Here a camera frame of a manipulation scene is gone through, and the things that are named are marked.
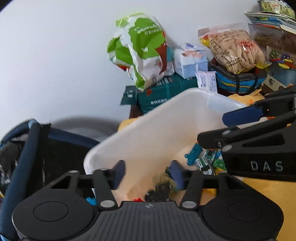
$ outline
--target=white plastic bin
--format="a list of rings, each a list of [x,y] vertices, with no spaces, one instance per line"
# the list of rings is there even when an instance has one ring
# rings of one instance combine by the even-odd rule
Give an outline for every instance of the white plastic bin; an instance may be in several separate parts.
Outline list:
[[[152,177],[172,160],[188,168],[184,154],[200,132],[224,128],[222,115],[244,106],[220,94],[186,90],[92,148],[84,159],[85,172],[111,168],[123,159],[126,175],[113,192],[116,200],[143,198],[153,188]]]

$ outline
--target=black strap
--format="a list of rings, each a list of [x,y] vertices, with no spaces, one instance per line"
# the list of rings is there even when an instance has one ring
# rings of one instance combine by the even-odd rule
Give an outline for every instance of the black strap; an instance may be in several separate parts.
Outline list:
[[[33,193],[41,189],[43,186],[43,153],[47,148],[48,134],[50,132],[51,124],[43,124],[40,128],[39,138],[38,138],[38,148],[35,156],[34,164],[30,173],[30,178],[28,180],[26,197],[31,196]]]
[[[235,81],[236,81],[236,84],[237,84],[237,88],[236,88],[235,93],[239,94],[239,87],[240,87],[239,76],[237,74],[235,74],[234,78],[235,78]],[[258,75],[255,74],[254,84],[246,92],[240,93],[239,95],[244,96],[244,95],[251,94],[255,90],[256,85],[258,83],[258,80],[259,80]]]
[[[237,83],[237,89],[235,90],[235,93],[239,93],[239,87],[240,87],[240,82],[239,82],[239,76],[237,74],[234,75],[235,81]]]

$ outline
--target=stack of papers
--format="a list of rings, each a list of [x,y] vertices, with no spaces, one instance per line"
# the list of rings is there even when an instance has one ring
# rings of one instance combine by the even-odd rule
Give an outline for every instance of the stack of papers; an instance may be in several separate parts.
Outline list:
[[[296,20],[282,14],[264,12],[246,12],[254,25],[281,29],[296,35]]]

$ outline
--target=clear plastic bag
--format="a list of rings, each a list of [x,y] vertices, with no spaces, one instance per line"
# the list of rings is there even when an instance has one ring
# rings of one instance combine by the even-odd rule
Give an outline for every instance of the clear plastic bag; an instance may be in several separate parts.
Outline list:
[[[233,74],[254,67],[266,68],[265,55],[241,24],[204,28],[198,31],[200,42],[209,47],[217,59]]]
[[[271,62],[277,62],[281,67],[296,69],[296,36],[280,29],[270,29],[249,24],[250,35],[265,50],[266,57]]]

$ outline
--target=tissue box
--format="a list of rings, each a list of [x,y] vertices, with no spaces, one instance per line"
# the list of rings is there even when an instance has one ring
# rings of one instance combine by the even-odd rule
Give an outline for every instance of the tissue box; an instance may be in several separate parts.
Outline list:
[[[145,114],[182,91],[194,87],[197,87],[196,77],[183,79],[180,75],[174,74],[164,77],[143,92],[135,86],[126,86],[120,105],[137,105]]]
[[[208,71],[205,50],[186,43],[174,49],[175,72],[184,79],[195,77],[196,71]]]

